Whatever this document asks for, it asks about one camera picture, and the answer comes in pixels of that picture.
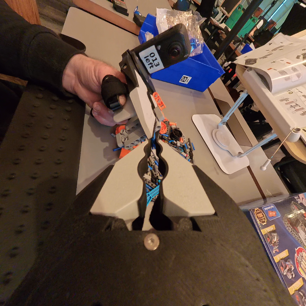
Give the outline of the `white book stand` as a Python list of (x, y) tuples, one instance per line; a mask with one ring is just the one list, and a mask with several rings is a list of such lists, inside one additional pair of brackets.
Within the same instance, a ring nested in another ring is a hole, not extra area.
[[(254, 149), (278, 136), (280, 140), (292, 144), (297, 142), (305, 128), (305, 86), (294, 87), (282, 94), (273, 95), (254, 68), (245, 69), (237, 65), (236, 73), (245, 86), (235, 104), (223, 118), (215, 114), (195, 114), (192, 121), (219, 167), (226, 174), (233, 174), (249, 165), (246, 157)], [(249, 94), (269, 121), (274, 133), (265, 140), (243, 152), (242, 148), (227, 128), (230, 116)]]

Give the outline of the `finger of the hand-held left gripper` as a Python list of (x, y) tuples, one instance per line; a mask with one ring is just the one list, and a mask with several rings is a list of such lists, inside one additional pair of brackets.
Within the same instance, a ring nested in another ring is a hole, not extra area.
[(147, 95), (147, 87), (139, 73), (137, 71), (135, 71), (135, 73), (138, 86), (130, 92), (129, 97), (133, 103), (145, 135), (147, 138), (152, 138), (156, 117), (154, 115), (150, 99)]
[(161, 122), (165, 119), (165, 116), (162, 110), (159, 108), (157, 102), (155, 101), (153, 95), (150, 95), (150, 110), (153, 116), (153, 123), (151, 124), (151, 135), (150, 139), (155, 136), (156, 132), (159, 132), (161, 129)]

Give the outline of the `person's left hand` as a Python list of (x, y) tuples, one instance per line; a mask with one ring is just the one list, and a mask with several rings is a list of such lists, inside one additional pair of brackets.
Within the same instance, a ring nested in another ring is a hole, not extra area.
[(101, 83), (106, 75), (114, 75), (126, 83), (125, 76), (107, 63), (85, 55), (75, 55), (65, 67), (62, 86), (82, 99), (92, 109), (92, 114), (99, 123), (114, 126), (114, 112), (105, 106), (101, 96)]

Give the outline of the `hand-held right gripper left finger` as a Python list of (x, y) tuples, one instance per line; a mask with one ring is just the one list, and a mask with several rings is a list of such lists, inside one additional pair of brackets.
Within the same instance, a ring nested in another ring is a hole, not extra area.
[(91, 214), (132, 220), (133, 230), (142, 230), (147, 208), (146, 183), (151, 141), (146, 140), (113, 166)]

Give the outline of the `orange connector piece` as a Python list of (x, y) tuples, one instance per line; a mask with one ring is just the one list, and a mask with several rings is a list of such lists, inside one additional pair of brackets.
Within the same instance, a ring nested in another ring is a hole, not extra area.
[(157, 92), (154, 92), (152, 96), (153, 96), (154, 100), (156, 101), (160, 110), (163, 110), (163, 109), (166, 108), (166, 105), (164, 104), (163, 100), (161, 99), (161, 97), (159, 96), (159, 94)]

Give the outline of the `person's left forearm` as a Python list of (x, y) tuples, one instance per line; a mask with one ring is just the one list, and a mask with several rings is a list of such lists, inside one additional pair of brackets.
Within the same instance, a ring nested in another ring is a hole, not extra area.
[(63, 91), (62, 76), (81, 52), (53, 31), (32, 25), (0, 1), (0, 72)]

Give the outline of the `small black case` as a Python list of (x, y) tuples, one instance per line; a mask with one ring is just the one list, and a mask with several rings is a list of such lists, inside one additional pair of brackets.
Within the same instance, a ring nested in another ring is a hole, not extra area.
[(127, 9), (126, 3), (124, 1), (112, 0), (112, 4), (113, 4), (113, 9), (116, 12), (118, 12), (120, 14), (123, 14), (127, 17), (129, 16), (128, 9)]

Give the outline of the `black metal pole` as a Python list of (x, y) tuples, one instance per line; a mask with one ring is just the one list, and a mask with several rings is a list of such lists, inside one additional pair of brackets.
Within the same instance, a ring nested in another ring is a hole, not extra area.
[(222, 56), (226, 48), (230, 45), (230, 43), (233, 41), (235, 36), (243, 28), (247, 20), (253, 15), (253, 13), (256, 11), (256, 9), (259, 7), (261, 3), (262, 3), (262, 0), (252, 0), (251, 1), (251, 3), (249, 4), (245, 12), (238, 19), (238, 21), (235, 23), (231, 31), (227, 34), (227, 36), (223, 39), (223, 41), (219, 45), (218, 49), (215, 51), (214, 57), (216, 58), (216, 60), (218, 60)]

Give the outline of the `instruction booklet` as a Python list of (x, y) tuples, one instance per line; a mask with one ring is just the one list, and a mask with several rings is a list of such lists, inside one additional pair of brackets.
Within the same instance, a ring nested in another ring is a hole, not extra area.
[(251, 69), (243, 77), (285, 134), (306, 125), (305, 58), (305, 40), (279, 33), (235, 60)]

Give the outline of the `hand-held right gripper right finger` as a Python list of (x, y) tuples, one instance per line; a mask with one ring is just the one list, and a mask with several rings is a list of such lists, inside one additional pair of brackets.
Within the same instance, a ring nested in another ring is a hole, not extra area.
[(213, 208), (195, 170), (161, 140), (156, 141), (162, 180), (153, 205), (153, 228), (172, 229), (170, 219), (214, 215)]

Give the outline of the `blue storage bin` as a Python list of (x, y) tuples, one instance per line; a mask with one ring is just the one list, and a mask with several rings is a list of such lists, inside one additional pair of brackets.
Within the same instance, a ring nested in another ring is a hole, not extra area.
[[(152, 14), (147, 14), (140, 28), (138, 35), (140, 44), (147, 42), (146, 33), (151, 33), (152, 37), (159, 34), (156, 17)], [(140, 52), (139, 58), (151, 78), (201, 92), (225, 73), (206, 44), (201, 54), (189, 56), (167, 68), (164, 60), (161, 59), (161, 47), (149, 47)]]

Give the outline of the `black dimpled pad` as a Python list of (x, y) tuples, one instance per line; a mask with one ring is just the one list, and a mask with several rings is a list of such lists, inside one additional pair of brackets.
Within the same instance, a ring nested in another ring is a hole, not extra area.
[(85, 104), (28, 83), (1, 144), (1, 305), (74, 200)]

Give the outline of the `blue robot kit box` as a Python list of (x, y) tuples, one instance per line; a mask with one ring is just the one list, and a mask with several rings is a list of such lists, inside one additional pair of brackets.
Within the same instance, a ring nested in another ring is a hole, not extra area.
[(306, 193), (241, 206), (281, 282), (297, 305), (306, 305)]

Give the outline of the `pile of building pieces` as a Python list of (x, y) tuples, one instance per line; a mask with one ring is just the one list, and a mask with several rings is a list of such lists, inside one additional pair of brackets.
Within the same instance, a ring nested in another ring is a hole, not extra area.
[[(194, 148), (194, 145), (191, 142), (191, 140), (189, 138), (186, 139), (184, 135), (183, 135), (183, 137), (181, 138), (180, 141), (171, 140), (169, 138), (169, 133), (170, 133), (172, 128), (178, 128), (177, 123), (176, 122), (170, 122), (168, 119), (164, 119), (163, 121), (165, 121), (169, 124), (168, 134), (160, 134), (159, 133), (158, 139), (161, 140), (164, 143), (167, 143), (174, 151), (176, 151), (179, 155), (181, 155), (188, 162), (190, 162), (190, 163), (194, 162), (193, 151), (195, 150), (195, 148)], [(115, 132), (111, 133), (111, 136), (116, 138), (116, 134), (117, 133), (116, 133), (116, 130), (115, 130)], [(134, 146), (131, 150), (124, 149), (123, 147), (120, 148), (120, 147), (117, 146), (117, 148), (113, 149), (113, 151), (120, 150), (121, 152), (120, 152), (119, 158), (121, 159), (124, 156), (126, 156), (129, 152), (131, 152), (133, 149), (137, 148), (138, 145)], [(155, 149), (151, 150), (151, 154), (148, 157), (147, 164), (148, 164), (147, 172), (143, 175), (145, 183), (148, 183), (151, 186), (153, 186), (153, 184), (156, 185), (156, 186), (160, 185), (160, 181), (163, 177), (162, 177), (162, 174), (160, 173), (160, 171), (158, 170), (159, 158), (157, 157)]]

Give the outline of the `clear plastic bag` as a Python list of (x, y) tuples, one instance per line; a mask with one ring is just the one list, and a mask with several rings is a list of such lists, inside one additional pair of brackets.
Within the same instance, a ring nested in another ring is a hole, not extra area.
[(196, 56), (203, 52), (204, 39), (200, 30), (200, 25), (206, 20), (199, 12), (178, 11), (169, 9), (156, 9), (156, 26), (159, 34), (167, 29), (177, 25), (185, 25), (190, 44), (191, 53), (190, 56)]

